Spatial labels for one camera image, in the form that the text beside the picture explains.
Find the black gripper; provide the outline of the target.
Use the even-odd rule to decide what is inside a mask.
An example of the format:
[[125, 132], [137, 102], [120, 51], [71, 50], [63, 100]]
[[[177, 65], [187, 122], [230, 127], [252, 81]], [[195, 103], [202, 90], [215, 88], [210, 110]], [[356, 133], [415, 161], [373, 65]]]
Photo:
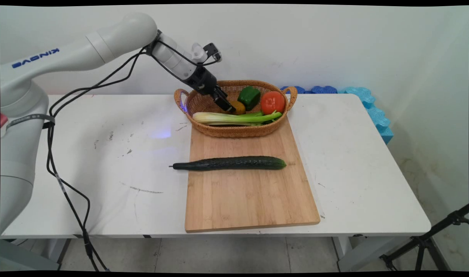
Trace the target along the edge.
[[196, 70], [186, 79], [186, 84], [202, 95], [208, 95], [224, 112], [235, 113], [236, 108], [229, 102], [228, 95], [217, 85], [216, 77], [205, 67]]

